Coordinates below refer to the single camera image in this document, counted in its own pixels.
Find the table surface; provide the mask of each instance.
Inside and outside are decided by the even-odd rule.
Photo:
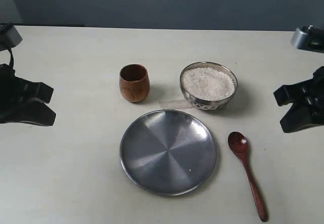
[[[52,127],[0,126],[0,223],[260,223],[232,131],[251,144],[251,166],[269,223],[322,223],[324,128],[285,134],[273,92],[312,77],[324,55],[294,49],[292,32],[17,27],[16,76],[54,88]],[[1,63],[9,54],[0,53]],[[223,111],[184,110],[214,135],[218,166],[197,190],[161,197],[135,186],[119,159],[123,133],[159,100],[183,99],[179,74],[213,61],[230,68],[239,89]],[[148,98],[119,93],[119,70],[146,66]]]

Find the stainless steel plate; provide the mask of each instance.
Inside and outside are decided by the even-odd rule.
[[[156,194],[181,195],[209,177],[216,147],[198,119],[181,111],[158,110],[139,117],[126,130],[120,158],[138,186]]]

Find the wooden tumbler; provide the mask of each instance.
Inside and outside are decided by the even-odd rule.
[[[119,74],[119,89],[127,101],[143,101],[150,91],[146,68],[139,64],[129,64],[122,68]]]

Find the wooden spoon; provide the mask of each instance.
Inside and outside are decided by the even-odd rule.
[[[253,198],[260,219],[263,222],[268,221],[268,213],[265,204],[262,200],[261,194],[258,190],[257,184],[252,176],[249,166],[249,145],[247,139],[239,132],[232,132],[228,136],[228,145],[233,153],[242,162],[250,182]]]

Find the gray wall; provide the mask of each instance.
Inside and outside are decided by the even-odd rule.
[[[14,3],[14,0],[0,0],[0,23],[21,23],[22,19]]]
[[[324,0],[15,0],[27,23],[295,30],[324,23]]]

